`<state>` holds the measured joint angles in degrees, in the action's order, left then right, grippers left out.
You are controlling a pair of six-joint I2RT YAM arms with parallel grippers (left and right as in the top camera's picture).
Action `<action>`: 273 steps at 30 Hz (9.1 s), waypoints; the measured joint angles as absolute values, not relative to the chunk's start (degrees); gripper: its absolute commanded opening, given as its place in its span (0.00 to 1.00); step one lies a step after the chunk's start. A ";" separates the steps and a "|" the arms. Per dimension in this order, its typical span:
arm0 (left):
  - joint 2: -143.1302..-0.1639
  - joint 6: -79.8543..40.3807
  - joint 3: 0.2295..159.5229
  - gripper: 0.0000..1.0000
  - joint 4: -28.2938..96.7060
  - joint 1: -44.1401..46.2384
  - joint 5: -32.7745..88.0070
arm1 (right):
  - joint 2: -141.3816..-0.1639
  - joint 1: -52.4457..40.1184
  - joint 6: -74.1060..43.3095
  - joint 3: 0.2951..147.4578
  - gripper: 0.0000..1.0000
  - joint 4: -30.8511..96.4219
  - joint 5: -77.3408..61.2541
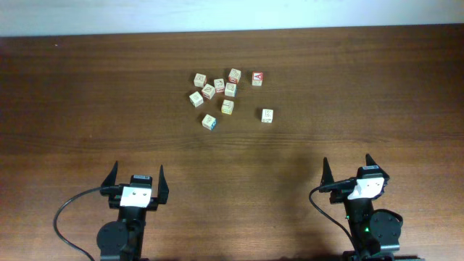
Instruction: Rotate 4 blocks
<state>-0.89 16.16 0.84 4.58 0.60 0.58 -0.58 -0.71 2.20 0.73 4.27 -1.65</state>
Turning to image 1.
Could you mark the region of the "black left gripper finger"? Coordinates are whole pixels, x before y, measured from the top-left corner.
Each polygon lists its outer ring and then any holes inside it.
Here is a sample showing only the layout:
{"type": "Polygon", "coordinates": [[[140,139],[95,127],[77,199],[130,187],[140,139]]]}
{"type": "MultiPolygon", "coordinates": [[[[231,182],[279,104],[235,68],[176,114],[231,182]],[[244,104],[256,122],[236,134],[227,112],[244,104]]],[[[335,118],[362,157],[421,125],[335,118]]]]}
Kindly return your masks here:
{"type": "Polygon", "coordinates": [[[107,177],[101,183],[102,188],[110,188],[115,186],[116,177],[117,177],[117,170],[118,170],[118,161],[116,161],[110,170],[107,177]]]}
{"type": "Polygon", "coordinates": [[[157,189],[157,202],[158,204],[167,204],[169,197],[169,187],[165,179],[164,167],[160,166],[159,169],[159,180],[158,180],[158,189],[157,189]]]}

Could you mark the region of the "blue number five block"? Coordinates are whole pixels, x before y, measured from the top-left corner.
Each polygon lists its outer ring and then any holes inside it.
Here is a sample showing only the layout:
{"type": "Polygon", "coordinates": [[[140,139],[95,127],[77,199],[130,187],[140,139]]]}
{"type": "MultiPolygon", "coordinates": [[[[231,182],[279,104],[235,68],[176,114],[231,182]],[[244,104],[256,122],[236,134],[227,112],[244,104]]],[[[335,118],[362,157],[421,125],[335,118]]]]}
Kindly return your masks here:
{"type": "Polygon", "coordinates": [[[211,115],[206,114],[202,119],[202,126],[212,131],[217,125],[217,119],[211,115]]]}

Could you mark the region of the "letter K wooden block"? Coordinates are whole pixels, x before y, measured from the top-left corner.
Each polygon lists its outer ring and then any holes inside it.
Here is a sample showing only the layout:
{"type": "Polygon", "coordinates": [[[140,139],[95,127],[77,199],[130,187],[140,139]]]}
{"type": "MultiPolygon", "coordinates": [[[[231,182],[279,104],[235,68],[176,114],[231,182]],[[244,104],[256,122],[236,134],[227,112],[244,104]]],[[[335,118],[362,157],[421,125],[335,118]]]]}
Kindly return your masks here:
{"type": "Polygon", "coordinates": [[[273,110],[272,109],[263,109],[262,110],[261,121],[263,123],[272,123],[272,121],[273,121],[273,110]]]}

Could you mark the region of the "yellow edged wooden block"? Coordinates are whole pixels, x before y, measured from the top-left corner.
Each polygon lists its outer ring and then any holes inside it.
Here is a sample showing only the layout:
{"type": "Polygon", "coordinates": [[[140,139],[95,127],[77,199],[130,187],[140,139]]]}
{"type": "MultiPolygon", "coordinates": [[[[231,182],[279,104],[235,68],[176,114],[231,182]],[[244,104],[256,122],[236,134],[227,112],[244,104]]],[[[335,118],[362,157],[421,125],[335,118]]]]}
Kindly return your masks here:
{"type": "Polygon", "coordinates": [[[223,114],[231,115],[234,109],[234,102],[231,100],[224,99],[221,106],[221,112],[223,114]]]}

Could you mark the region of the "red letter A block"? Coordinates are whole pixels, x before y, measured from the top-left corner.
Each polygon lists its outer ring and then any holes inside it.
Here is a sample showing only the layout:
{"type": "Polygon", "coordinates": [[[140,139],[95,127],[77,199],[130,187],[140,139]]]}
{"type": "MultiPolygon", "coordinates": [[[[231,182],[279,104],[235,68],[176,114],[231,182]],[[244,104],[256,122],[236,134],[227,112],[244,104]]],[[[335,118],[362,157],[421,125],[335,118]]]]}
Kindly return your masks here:
{"type": "Polygon", "coordinates": [[[254,71],[252,73],[252,85],[261,86],[263,83],[263,77],[264,77],[263,72],[254,71]]]}

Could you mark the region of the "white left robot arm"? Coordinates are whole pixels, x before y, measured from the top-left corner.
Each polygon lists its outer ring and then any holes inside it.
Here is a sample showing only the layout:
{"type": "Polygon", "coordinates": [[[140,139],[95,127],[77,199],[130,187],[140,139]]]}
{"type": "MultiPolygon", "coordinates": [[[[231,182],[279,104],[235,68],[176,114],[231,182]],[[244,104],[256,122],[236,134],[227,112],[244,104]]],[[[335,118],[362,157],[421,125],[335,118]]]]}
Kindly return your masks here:
{"type": "Polygon", "coordinates": [[[106,223],[96,236],[101,260],[140,260],[146,227],[146,214],[166,204],[169,187],[164,169],[159,169],[157,195],[152,196],[153,177],[132,175],[129,183],[116,183],[118,164],[101,184],[100,194],[108,198],[109,208],[117,210],[116,221],[106,223]]]}

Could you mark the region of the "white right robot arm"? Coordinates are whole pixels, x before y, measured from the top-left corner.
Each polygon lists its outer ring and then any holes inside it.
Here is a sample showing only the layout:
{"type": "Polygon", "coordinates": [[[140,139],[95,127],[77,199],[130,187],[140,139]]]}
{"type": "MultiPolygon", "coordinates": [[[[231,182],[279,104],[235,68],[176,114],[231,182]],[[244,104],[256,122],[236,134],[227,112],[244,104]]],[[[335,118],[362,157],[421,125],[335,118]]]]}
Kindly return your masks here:
{"type": "Polygon", "coordinates": [[[374,209],[373,201],[384,194],[390,177],[369,155],[355,177],[335,181],[328,160],[323,160],[320,193],[330,194],[331,204],[343,204],[353,250],[343,260],[393,260],[399,251],[402,216],[385,209],[374,209]]]}

